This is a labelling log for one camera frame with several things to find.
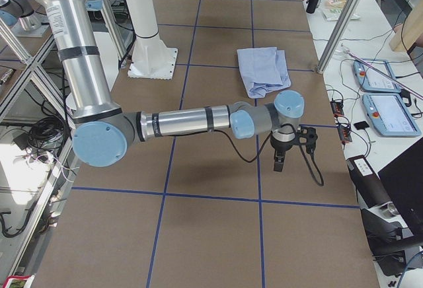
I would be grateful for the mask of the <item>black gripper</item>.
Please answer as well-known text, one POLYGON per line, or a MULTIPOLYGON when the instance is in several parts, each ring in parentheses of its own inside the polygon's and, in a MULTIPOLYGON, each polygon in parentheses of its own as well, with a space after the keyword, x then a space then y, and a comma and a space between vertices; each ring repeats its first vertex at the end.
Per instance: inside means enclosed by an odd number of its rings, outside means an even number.
POLYGON ((297 129, 289 129, 287 133, 274 131, 270 137, 270 144, 274 148, 274 171, 283 170, 286 152, 293 146, 305 146, 307 154, 312 155, 317 139, 317 130, 314 127, 300 126, 297 129))

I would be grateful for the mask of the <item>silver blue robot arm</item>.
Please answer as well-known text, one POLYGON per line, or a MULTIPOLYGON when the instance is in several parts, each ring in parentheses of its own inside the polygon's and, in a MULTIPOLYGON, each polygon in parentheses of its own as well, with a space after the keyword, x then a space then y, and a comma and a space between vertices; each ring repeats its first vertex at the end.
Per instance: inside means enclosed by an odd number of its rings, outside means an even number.
POLYGON ((250 0, 165 0, 160 13, 171 16, 186 5, 190 9, 194 61, 179 65, 178 51, 160 37, 153 0, 126 0, 134 26, 134 50, 128 78, 113 88, 106 82, 87 5, 91 0, 36 0, 41 4, 67 75, 75 108, 73 150, 86 164, 111 166, 131 145, 156 137, 184 137, 199 133, 225 133, 229 139, 250 139, 266 133, 275 151, 275 170, 283 168, 285 153, 298 146, 305 162, 315 162, 317 134, 299 121, 304 99, 290 89, 285 55, 275 47, 254 48, 245 29, 222 25, 223 17, 248 13, 250 0), (244 48, 235 47, 237 41, 244 48), (140 110, 156 101, 175 100, 169 81, 174 72, 194 73, 198 96, 211 98, 239 94, 257 76, 260 94, 276 91, 272 103, 253 106, 246 102, 220 104, 170 112, 140 110))

